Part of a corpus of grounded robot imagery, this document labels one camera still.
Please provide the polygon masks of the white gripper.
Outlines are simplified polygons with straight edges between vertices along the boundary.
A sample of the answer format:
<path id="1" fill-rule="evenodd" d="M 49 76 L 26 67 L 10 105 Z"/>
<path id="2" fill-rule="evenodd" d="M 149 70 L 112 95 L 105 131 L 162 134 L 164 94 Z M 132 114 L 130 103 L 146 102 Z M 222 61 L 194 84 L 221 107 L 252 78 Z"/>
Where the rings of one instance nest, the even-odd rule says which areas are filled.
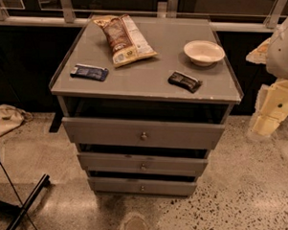
<path id="1" fill-rule="evenodd" d="M 256 97 L 252 131 L 271 136 L 288 117 L 288 80 L 277 79 L 271 86 L 262 84 Z"/>

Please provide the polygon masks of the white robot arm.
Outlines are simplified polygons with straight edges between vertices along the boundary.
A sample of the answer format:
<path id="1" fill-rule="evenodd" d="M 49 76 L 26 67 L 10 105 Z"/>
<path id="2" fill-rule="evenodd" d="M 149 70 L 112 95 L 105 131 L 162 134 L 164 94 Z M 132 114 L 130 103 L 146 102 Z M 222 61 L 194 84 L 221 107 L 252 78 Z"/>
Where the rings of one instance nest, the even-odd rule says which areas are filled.
<path id="1" fill-rule="evenodd" d="M 251 63 L 264 63 L 276 81 L 262 84 L 255 102 L 255 114 L 250 123 L 251 133 L 269 137 L 288 117 L 288 17 L 272 36 L 246 55 Z"/>

